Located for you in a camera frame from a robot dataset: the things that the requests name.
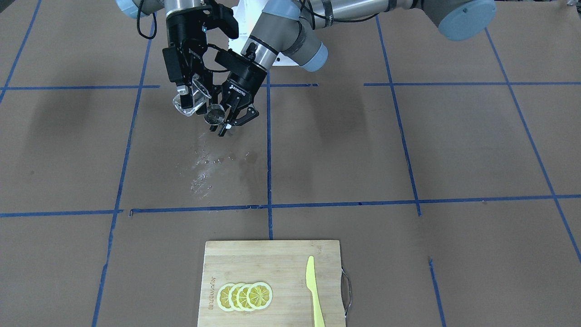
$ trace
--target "lemon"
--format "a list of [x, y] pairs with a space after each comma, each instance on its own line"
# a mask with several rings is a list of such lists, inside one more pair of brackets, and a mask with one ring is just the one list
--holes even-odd
[[237, 296], [238, 296], [238, 291], [244, 285], [246, 285], [246, 283], [234, 284], [232, 286], [232, 288], [230, 288], [230, 291], [228, 291], [228, 304], [230, 305], [230, 307], [232, 309], [234, 309], [236, 311], [243, 311], [238, 306], [236, 306], [236, 299], [237, 299]]
[[230, 302], [228, 301], [228, 293], [233, 286], [233, 283], [224, 284], [218, 291], [218, 306], [220, 309], [227, 312], [234, 311], [232, 306], [230, 306]]
[[264, 309], [272, 302], [272, 288], [264, 282], [254, 283], [248, 288], [246, 301], [253, 309]]
[[240, 287], [238, 294], [236, 295], [236, 306], [242, 309], [242, 311], [254, 311], [246, 299], [246, 295], [248, 294], [248, 290], [251, 286], [252, 284], [245, 284], [244, 286]]

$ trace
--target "knife handle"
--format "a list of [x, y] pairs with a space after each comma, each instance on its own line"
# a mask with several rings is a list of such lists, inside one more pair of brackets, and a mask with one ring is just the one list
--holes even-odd
[[321, 303], [319, 303], [319, 295], [317, 293], [313, 293], [313, 311], [315, 327], [325, 327], [323, 312], [321, 311]]

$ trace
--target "yellow knife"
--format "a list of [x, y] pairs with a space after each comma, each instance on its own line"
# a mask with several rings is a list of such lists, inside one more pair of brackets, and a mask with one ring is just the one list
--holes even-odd
[[315, 258], [311, 255], [307, 261], [307, 288], [313, 295], [313, 312], [315, 327], [325, 327], [321, 304], [319, 303], [319, 293], [317, 292], [317, 280], [315, 278]]

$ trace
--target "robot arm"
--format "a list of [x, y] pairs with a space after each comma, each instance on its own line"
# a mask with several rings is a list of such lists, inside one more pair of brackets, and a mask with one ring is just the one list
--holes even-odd
[[328, 51], [315, 35], [317, 29], [360, 22], [395, 8], [420, 8], [445, 37], [461, 41], [482, 31], [496, 12], [494, 0], [270, 0], [241, 54], [218, 49], [215, 62], [229, 75], [215, 86], [214, 71], [202, 59], [209, 46], [206, 30], [220, 28], [229, 38], [237, 38], [232, 9], [215, 0], [116, 1], [133, 18], [166, 8], [168, 47], [163, 55], [178, 91], [174, 105], [184, 115], [204, 115], [211, 131], [220, 128], [218, 136], [259, 115], [252, 106], [254, 96], [279, 53], [309, 72], [324, 65]]

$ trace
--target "wooden cutting board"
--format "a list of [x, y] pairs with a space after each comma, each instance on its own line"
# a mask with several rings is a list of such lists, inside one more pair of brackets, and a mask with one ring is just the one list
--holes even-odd
[[[325, 327], [345, 327], [341, 299], [339, 241], [208, 241], [204, 254], [198, 327], [314, 327], [313, 302], [306, 285], [309, 255]], [[266, 282], [272, 302], [253, 312], [225, 312], [218, 290], [226, 283]]]

